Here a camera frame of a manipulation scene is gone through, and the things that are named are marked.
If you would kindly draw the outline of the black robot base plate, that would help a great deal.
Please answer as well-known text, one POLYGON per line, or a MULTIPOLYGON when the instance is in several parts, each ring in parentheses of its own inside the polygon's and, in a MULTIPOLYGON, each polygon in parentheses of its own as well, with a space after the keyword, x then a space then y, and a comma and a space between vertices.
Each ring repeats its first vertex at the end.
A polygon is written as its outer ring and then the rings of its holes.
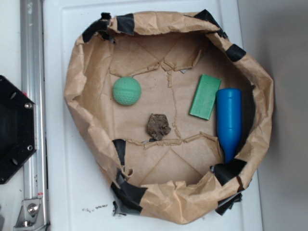
POLYGON ((6 184, 36 151, 35 104, 0 77, 0 183, 6 184))

